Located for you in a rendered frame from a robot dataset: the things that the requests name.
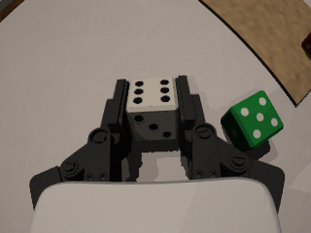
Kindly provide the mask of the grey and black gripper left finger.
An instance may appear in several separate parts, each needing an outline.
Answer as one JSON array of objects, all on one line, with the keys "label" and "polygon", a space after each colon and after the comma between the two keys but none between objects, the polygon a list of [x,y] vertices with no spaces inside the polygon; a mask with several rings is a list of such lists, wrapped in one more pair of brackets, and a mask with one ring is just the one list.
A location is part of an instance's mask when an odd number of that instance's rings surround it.
[{"label": "grey and black gripper left finger", "polygon": [[[132,136],[125,112],[129,81],[117,80],[113,99],[107,99],[101,125],[87,143],[61,165],[32,177],[29,183],[33,209],[48,186],[62,182],[122,182],[121,161],[131,152]],[[113,101],[112,101],[113,100]]]}]

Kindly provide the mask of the tan mat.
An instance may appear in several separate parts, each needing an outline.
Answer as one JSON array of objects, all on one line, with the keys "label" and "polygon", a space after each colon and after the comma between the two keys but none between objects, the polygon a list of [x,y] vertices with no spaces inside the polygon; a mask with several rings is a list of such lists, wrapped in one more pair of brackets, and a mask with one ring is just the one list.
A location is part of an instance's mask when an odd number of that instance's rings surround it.
[{"label": "tan mat", "polygon": [[294,105],[311,89],[311,55],[302,46],[311,32],[303,0],[198,0],[259,59]]}]

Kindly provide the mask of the red die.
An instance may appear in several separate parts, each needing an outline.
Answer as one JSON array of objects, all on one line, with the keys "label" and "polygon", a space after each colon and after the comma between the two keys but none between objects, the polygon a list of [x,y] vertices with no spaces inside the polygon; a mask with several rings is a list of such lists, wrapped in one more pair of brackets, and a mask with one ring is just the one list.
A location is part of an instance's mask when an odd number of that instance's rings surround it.
[{"label": "red die", "polygon": [[304,39],[304,41],[301,44],[311,55],[311,32],[309,33],[309,35]]}]

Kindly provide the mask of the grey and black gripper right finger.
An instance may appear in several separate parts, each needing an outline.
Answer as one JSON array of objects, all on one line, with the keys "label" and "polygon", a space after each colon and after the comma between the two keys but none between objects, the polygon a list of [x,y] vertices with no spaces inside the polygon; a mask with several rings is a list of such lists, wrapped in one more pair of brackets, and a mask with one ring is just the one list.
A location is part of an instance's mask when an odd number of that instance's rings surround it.
[{"label": "grey and black gripper right finger", "polygon": [[[189,180],[243,177],[265,184],[279,212],[284,171],[248,156],[217,136],[205,121],[199,94],[192,94],[187,76],[175,78],[179,104],[179,150],[189,159]],[[192,102],[191,102],[192,99]],[[192,106],[193,104],[193,106]]]}]

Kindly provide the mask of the green die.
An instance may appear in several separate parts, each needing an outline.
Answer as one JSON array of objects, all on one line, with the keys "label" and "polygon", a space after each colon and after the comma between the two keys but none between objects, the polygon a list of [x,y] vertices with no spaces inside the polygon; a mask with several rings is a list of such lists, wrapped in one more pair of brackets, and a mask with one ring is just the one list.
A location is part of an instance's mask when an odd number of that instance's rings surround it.
[{"label": "green die", "polygon": [[262,90],[232,106],[221,123],[234,147],[243,152],[254,150],[284,127]]}]

